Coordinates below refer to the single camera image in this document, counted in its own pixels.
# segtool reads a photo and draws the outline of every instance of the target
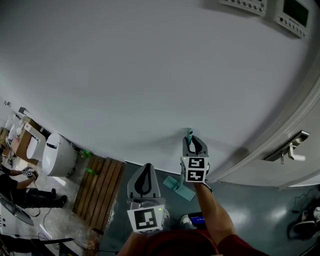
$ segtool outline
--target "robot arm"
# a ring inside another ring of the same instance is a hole
[[[191,142],[195,152],[190,150]],[[210,169],[207,145],[198,137],[188,135],[182,140],[181,171],[186,182],[205,183]]]
[[[156,171],[151,163],[139,168],[127,187],[127,211],[134,232],[147,233],[163,230],[166,200],[161,197]]]

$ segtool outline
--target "red shirt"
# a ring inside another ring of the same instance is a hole
[[[146,242],[147,256],[266,256],[239,236],[232,234],[216,247],[207,230],[172,230],[151,236]]]

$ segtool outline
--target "green mop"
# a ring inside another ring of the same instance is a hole
[[[192,136],[193,136],[192,134],[193,134],[193,130],[188,129],[185,138],[186,138],[189,146],[192,141]],[[185,180],[185,176],[181,171],[179,181],[177,181],[175,178],[173,178],[171,176],[168,176],[163,181],[163,184],[166,185],[169,189],[176,192],[178,195],[182,196],[184,199],[191,201],[192,198],[194,198],[196,193],[184,185],[184,180]]]

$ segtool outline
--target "wooden board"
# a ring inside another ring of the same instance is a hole
[[[96,182],[97,182],[97,179],[99,177],[99,174],[101,172],[101,169],[102,169],[102,166],[104,165],[105,163],[105,159],[104,158],[100,158],[99,159],[99,163],[96,167],[96,169],[94,170],[96,173],[98,174],[93,174],[92,175],[92,181],[89,185],[89,189],[88,189],[88,192],[86,194],[86,197],[85,197],[85,200],[84,200],[84,204],[83,204],[83,208],[82,208],[82,212],[81,212],[81,219],[84,219],[86,217],[86,213],[87,213],[87,209],[88,209],[88,206],[89,206],[89,203],[90,203],[90,200],[91,200],[91,196],[92,196],[92,193],[95,189],[95,186],[96,186]]]
[[[102,227],[103,227],[103,224],[104,224],[104,220],[105,220],[105,217],[106,217],[106,213],[107,213],[110,201],[111,201],[111,197],[112,197],[112,194],[113,194],[114,189],[116,187],[118,176],[120,174],[121,167],[122,167],[123,164],[124,164],[123,162],[119,162],[119,161],[117,161],[117,163],[116,163],[112,178],[110,180],[108,189],[106,191],[106,194],[105,194],[105,197],[104,197],[104,200],[103,200],[103,203],[102,203],[102,207],[101,207],[101,210],[100,210],[100,213],[99,213],[99,217],[98,217],[98,219],[96,221],[95,228],[97,230],[102,230]]]
[[[121,174],[126,164],[111,158],[92,156],[76,196],[73,212],[98,233],[102,233],[117,196]]]
[[[90,161],[89,161],[89,163],[87,165],[87,168],[91,169],[92,164],[94,163],[94,160],[95,160],[94,156],[90,158]],[[82,192],[84,191],[88,175],[89,175],[89,172],[85,171],[84,175],[83,175],[83,178],[82,178],[82,181],[81,181],[81,184],[80,184],[80,187],[78,189],[78,193],[76,195],[75,202],[74,202],[73,209],[72,209],[72,211],[75,214],[77,214],[77,209],[78,209],[78,206],[79,206],[80,198],[81,198]]]
[[[93,171],[96,170],[96,168],[98,166],[98,163],[99,163],[99,160],[100,160],[99,157],[95,157],[95,159],[93,161],[93,164],[92,164],[92,167],[91,167],[91,169]],[[88,190],[89,190],[89,187],[90,187],[90,183],[91,183],[93,177],[94,177],[94,174],[89,172],[88,177],[87,177],[86,182],[85,182],[85,185],[84,185],[84,188],[83,188],[83,191],[82,191],[82,195],[81,195],[80,201],[79,201],[78,209],[76,210],[76,215],[78,215],[78,216],[81,216],[82,208],[84,207],[85,200],[86,200],[86,197],[87,197],[87,193],[88,193]]]
[[[95,206],[95,209],[93,212],[92,220],[90,223],[90,227],[92,227],[92,228],[96,227],[96,223],[97,223],[97,220],[98,220],[98,217],[100,214],[100,210],[103,205],[105,195],[106,195],[110,180],[112,178],[112,174],[114,173],[116,164],[117,164],[117,160],[112,159],[112,161],[110,163],[110,167],[109,167],[107,174],[105,176],[105,179],[103,181],[103,185],[102,185],[102,188],[101,188],[101,191],[100,191],[100,194],[99,194],[99,197],[98,197],[98,200],[96,202],[96,206]]]
[[[116,181],[113,193],[112,193],[112,197],[111,197],[111,200],[110,200],[110,203],[109,203],[108,210],[106,211],[106,214],[105,214],[105,217],[104,217],[102,228],[106,227],[108,225],[108,223],[109,223],[110,213],[111,213],[111,210],[114,207],[115,200],[116,200],[117,193],[118,193],[118,187],[119,187],[119,184],[120,184],[120,181],[121,181],[121,176],[124,173],[125,168],[126,168],[126,163],[123,163],[123,165],[121,167],[121,170],[120,170],[120,173],[119,173],[119,176],[118,176],[118,179]]]
[[[107,158],[104,162],[100,175],[97,177],[97,181],[96,181],[94,190],[92,192],[91,200],[85,215],[85,222],[87,223],[87,225],[90,225],[92,217],[94,215],[98,197],[99,197],[102,185],[105,181],[105,177],[109,169],[110,163],[111,163],[111,158]]]

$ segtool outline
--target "black pants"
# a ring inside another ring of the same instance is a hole
[[[37,188],[30,188],[28,193],[15,200],[16,205],[22,208],[61,208],[63,203],[60,199],[55,199],[52,192],[41,191]]]

